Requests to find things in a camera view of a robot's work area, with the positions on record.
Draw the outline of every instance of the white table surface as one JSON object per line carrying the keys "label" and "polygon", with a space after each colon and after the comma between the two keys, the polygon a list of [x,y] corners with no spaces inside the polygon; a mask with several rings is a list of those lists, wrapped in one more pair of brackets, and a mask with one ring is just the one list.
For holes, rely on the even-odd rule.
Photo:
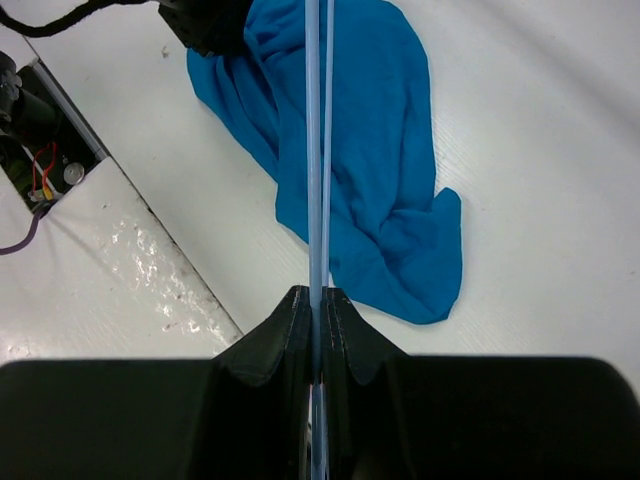
{"label": "white table surface", "polygon": [[[36,55],[0,29],[19,67]],[[0,245],[31,214],[0,170]],[[113,159],[0,257],[0,365],[25,358],[212,357],[240,332]]]}
{"label": "white table surface", "polygon": [[[0,1],[31,23],[81,3]],[[397,4],[430,57],[464,285],[434,326],[361,312],[410,352],[586,354],[640,388],[640,3]],[[155,8],[31,44],[246,332],[306,281],[306,251],[274,220],[276,186],[194,97]]]}

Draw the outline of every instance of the blue cloth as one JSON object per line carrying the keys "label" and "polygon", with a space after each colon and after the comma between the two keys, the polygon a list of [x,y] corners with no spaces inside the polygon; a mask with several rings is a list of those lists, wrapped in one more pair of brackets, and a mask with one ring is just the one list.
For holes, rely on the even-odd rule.
{"label": "blue cloth", "polygon": [[[242,58],[190,51],[191,81],[278,183],[276,218],[306,242],[304,1],[255,0],[245,40]],[[323,65],[325,45],[323,35]],[[336,0],[335,45],[334,282],[409,322],[443,320],[460,290],[461,204],[452,190],[433,194],[427,57],[402,13],[381,0]]]}

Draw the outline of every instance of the black plastic part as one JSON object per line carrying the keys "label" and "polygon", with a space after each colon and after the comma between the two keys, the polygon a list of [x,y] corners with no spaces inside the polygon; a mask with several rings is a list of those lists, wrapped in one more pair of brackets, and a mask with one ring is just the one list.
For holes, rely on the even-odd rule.
{"label": "black plastic part", "polygon": [[161,0],[158,13],[187,48],[202,56],[242,55],[253,0]]}
{"label": "black plastic part", "polygon": [[0,128],[11,121],[13,104],[18,98],[15,75],[15,62],[7,54],[0,52]]}
{"label": "black plastic part", "polygon": [[605,362],[398,357],[387,371],[413,478],[640,476],[638,403]]}
{"label": "black plastic part", "polygon": [[11,128],[53,139],[58,126],[56,111],[27,90],[21,88],[19,91],[20,96],[13,105]]}
{"label": "black plastic part", "polygon": [[[580,358],[412,357],[323,302],[332,479],[637,478],[640,410]],[[311,313],[293,288],[214,360],[0,369],[0,478],[306,478]]]}
{"label": "black plastic part", "polygon": [[0,478],[299,478],[310,315],[297,287],[214,360],[4,366]]}
{"label": "black plastic part", "polygon": [[[73,188],[64,181],[65,166],[79,163],[83,166],[86,176],[98,164],[98,159],[73,123],[58,107],[34,69],[30,66],[24,67],[18,75],[22,79],[20,98],[12,107],[13,118],[7,128],[8,136],[0,137],[0,145],[6,151],[3,157],[9,158],[8,161],[2,162],[0,167],[5,170],[25,204],[33,210],[38,202],[32,202],[29,198],[33,184],[32,163],[21,145],[35,156],[50,142],[56,142],[56,164],[49,172],[48,179],[62,195]],[[52,158],[53,150],[45,150],[38,157],[40,170],[46,169]],[[42,178],[39,171],[36,172],[36,181],[38,189],[41,188]]]}

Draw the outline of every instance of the white panel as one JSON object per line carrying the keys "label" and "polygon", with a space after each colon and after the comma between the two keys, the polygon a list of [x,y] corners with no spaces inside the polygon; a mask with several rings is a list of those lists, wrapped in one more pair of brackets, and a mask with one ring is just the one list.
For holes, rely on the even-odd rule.
{"label": "white panel", "polygon": [[[31,214],[0,171],[0,245]],[[212,357],[240,333],[112,159],[0,257],[0,363],[26,357]]]}
{"label": "white panel", "polygon": [[[72,2],[3,3],[44,22]],[[447,322],[366,318],[414,352],[589,354],[640,386],[640,4],[398,3],[430,56],[465,279]],[[246,331],[305,281],[304,248],[273,220],[272,182],[197,103],[154,6],[126,12],[33,45]]]}
{"label": "white panel", "polygon": [[18,70],[35,62],[38,58],[36,52],[23,37],[2,25],[0,25],[0,51],[9,55],[16,62]]}

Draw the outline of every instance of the black cable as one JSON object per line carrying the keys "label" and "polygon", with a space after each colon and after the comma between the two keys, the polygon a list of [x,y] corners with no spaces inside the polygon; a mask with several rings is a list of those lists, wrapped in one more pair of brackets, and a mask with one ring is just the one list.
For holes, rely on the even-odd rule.
{"label": "black cable", "polygon": [[82,19],[88,17],[98,10],[109,7],[111,5],[141,5],[150,0],[88,0],[63,17],[54,20],[40,27],[32,27],[11,18],[4,8],[0,6],[0,24],[10,30],[30,38],[50,37],[56,33],[60,33],[69,27],[72,27]]}

